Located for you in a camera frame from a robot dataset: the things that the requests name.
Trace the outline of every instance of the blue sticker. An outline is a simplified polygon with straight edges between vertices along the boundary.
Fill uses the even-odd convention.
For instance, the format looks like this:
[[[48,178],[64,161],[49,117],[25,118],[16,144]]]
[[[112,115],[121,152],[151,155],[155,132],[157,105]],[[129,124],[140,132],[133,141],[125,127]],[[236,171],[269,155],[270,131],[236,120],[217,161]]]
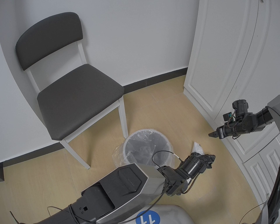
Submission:
[[[147,211],[144,215],[137,218],[135,221],[136,224],[159,224],[160,217],[156,212],[150,210]]]

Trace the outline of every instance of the wooden floor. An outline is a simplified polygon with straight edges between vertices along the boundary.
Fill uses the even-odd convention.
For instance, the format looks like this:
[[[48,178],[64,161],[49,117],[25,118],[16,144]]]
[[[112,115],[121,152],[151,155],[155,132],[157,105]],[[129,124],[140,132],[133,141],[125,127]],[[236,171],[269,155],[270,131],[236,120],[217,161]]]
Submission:
[[[184,79],[181,76],[126,94],[128,131],[151,128],[162,132],[182,159],[191,153],[194,141],[205,153],[216,155],[213,168],[199,176],[188,194],[164,195],[159,204],[181,206],[196,224],[238,224],[257,201],[223,143],[208,137],[213,130],[183,94]],[[75,202],[83,189],[114,170],[112,151],[123,141],[115,109],[70,142],[91,165],[89,170],[65,149],[4,168],[0,223],[15,223],[9,211],[19,222],[36,223],[48,217],[47,206],[65,208]],[[242,222],[253,223],[259,212],[254,209]]]

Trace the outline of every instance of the gray chair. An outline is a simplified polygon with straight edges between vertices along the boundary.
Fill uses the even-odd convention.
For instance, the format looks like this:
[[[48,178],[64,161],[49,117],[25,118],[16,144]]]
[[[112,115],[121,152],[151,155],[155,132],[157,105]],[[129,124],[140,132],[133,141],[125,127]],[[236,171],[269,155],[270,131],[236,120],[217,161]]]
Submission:
[[[15,48],[22,69],[27,72],[38,93],[40,111],[51,138],[59,141],[89,169],[90,166],[68,145],[69,141],[117,107],[125,138],[128,137],[128,131],[123,102],[124,88],[87,64],[82,38],[79,16],[65,12],[34,24],[22,34]],[[30,66],[73,42],[78,44],[82,65],[40,91]]]

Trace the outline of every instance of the dark baseboard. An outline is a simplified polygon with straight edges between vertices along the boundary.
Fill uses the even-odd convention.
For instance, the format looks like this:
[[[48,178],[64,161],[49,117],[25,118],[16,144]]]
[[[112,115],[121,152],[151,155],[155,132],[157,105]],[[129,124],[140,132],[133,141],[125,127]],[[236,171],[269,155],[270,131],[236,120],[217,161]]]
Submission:
[[[39,157],[39,156],[42,156],[42,155],[46,155],[48,153],[55,152],[55,151],[63,149],[63,148],[64,147],[62,146],[62,144],[60,144],[58,142],[58,143],[46,146],[44,148],[35,150],[33,152],[26,153],[24,155],[6,160],[6,161],[3,162],[3,167],[7,167],[7,166],[10,166],[10,165],[14,165],[16,163],[24,162],[26,160],[30,160],[30,159],[33,159],[33,158],[36,158],[36,157]]]
[[[157,75],[157,76],[154,76],[151,78],[147,78],[147,79],[144,79],[144,80],[141,80],[138,82],[128,84],[128,85],[124,86],[124,94],[133,92],[138,89],[142,89],[144,87],[147,87],[147,86],[159,83],[159,82],[166,81],[168,79],[173,79],[173,78],[185,75],[187,73],[187,70],[188,70],[188,68],[182,68],[179,70],[175,70],[172,72],[168,72],[165,74]]]
[[[166,80],[169,80],[172,78],[176,78],[176,77],[185,75],[187,73],[187,70],[188,70],[188,68],[182,68],[179,70],[157,75],[157,76],[154,76],[154,77],[151,77],[148,79],[144,79],[144,80],[126,85],[126,86],[124,86],[124,89],[125,89],[124,93],[129,93],[129,92],[132,92],[132,91],[135,91],[135,90],[138,90],[138,89],[141,89],[141,88],[144,88],[144,87],[147,87],[147,86],[159,83],[159,82],[163,82],[163,81],[166,81]],[[24,154],[22,156],[18,156],[18,157],[15,157],[15,158],[12,158],[12,159],[9,159],[9,160],[6,160],[6,161],[0,163],[0,181],[4,181],[3,167],[7,167],[7,166],[14,165],[16,163],[24,162],[24,161],[27,161],[27,160],[30,160],[30,159],[33,159],[33,158],[36,158],[36,157],[39,157],[42,155],[46,155],[51,152],[55,152],[55,151],[63,149],[63,148],[64,147],[60,143],[55,143],[53,145],[46,146],[44,148],[35,150],[33,152],[30,152],[30,153]]]
[[[0,182],[4,181],[3,162],[0,163]]]

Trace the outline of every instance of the white chair leg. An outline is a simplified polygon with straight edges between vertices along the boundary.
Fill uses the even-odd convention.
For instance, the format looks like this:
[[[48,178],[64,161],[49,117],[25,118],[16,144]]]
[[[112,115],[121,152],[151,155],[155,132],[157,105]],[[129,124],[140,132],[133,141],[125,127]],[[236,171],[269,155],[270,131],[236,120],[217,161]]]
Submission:
[[[61,141],[59,141],[63,146],[64,148],[70,152],[70,154],[72,156],[74,156],[74,158],[76,160],[78,160],[85,168],[89,169],[90,166],[71,148],[71,146],[63,139]]]
[[[124,101],[123,96],[119,99],[120,105],[118,106],[120,119],[121,119],[121,125],[123,130],[123,136],[125,138],[128,137],[128,130],[127,130],[127,124],[126,124],[126,116],[125,116],[125,109],[124,109]]]

